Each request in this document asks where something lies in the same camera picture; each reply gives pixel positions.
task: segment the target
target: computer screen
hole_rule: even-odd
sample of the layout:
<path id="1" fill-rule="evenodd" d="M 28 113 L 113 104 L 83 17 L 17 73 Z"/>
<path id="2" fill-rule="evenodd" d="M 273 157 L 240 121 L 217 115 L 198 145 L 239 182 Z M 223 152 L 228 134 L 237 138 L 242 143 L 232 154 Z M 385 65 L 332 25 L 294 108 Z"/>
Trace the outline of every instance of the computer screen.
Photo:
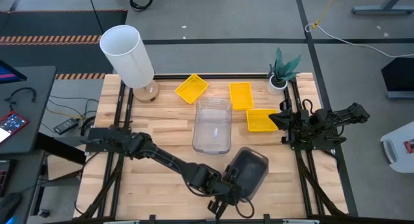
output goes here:
<path id="1" fill-rule="evenodd" d="M 0 60 L 0 84 L 26 80 L 26 76 Z"/>

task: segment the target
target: yellow tray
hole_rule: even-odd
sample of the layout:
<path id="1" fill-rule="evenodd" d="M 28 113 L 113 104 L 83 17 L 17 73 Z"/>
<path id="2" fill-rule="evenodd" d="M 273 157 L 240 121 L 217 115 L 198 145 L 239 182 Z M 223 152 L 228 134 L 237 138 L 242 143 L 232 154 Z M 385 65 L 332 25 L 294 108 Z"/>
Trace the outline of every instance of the yellow tray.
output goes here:
<path id="1" fill-rule="evenodd" d="M 269 118 L 269 114 L 276 113 L 275 109 L 251 109 L 246 111 L 247 126 L 251 132 L 270 132 L 278 127 Z"/>
<path id="2" fill-rule="evenodd" d="M 207 89 L 208 83 L 197 74 L 192 74 L 181 83 L 175 92 L 187 103 L 193 104 Z"/>
<path id="3" fill-rule="evenodd" d="M 254 107 L 250 82 L 230 83 L 230 98 L 233 110 L 247 110 Z"/>

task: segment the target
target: lamp shade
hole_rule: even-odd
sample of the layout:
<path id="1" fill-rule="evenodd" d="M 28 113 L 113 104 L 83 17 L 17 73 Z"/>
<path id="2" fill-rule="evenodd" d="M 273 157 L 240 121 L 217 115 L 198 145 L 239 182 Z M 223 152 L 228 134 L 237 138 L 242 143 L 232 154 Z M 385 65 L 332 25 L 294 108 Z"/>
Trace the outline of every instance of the lamp shade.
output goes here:
<path id="1" fill-rule="evenodd" d="M 128 87 L 143 88 L 154 78 L 154 68 L 134 27 L 119 25 L 107 30 L 99 45 Z"/>

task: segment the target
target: smartphone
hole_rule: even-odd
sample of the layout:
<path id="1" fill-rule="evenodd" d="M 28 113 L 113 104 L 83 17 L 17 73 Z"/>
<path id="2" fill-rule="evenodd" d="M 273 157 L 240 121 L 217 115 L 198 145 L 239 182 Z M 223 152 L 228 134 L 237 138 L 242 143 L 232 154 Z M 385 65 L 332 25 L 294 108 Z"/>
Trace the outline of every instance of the smartphone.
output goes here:
<path id="1" fill-rule="evenodd" d="M 27 124 L 28 120 L 17 114 L 15 111 L 9 112 L 0 120 L 0 143 Z"/>

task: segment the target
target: yellow wire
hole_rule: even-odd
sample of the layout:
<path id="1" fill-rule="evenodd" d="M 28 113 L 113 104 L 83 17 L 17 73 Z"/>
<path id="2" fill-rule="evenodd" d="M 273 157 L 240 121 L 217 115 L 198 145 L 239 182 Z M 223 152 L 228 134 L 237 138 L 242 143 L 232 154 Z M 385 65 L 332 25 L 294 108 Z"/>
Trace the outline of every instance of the yellow wire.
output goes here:
<path id="1" fill-rule="evenodd" d="M 318 26 L 319 22 L 322 21 L 323 17 L 325 16 L 325 14 L 328 12 L 328 8 L 330 7 L 332 3 L 332 0 L 329 0 L 328 5 L 325 7 L 325 10 L 323 11 L 322 15 L 318 18 L 318 20 L 316 20 L 316 22 L 313 24 L 312 29 L 315 29 L 316 26 Z"/>
<path id="2" fill-rule="evenodd" d="M 46 110 L 47 111 L 50 111 L 51 113 L 57 114 L 57 115 L 64 115 L 66 117 L 72 117 L 72 118 L 82 119 L 82 117 L 79 117 L 79 116 L 76 116 L 76 115 L 69 115 L 69 114 L 66 114 L 66 113 L 60 113 L 58 111 L 51 111 L 48 107 L 46 107 Z"/>

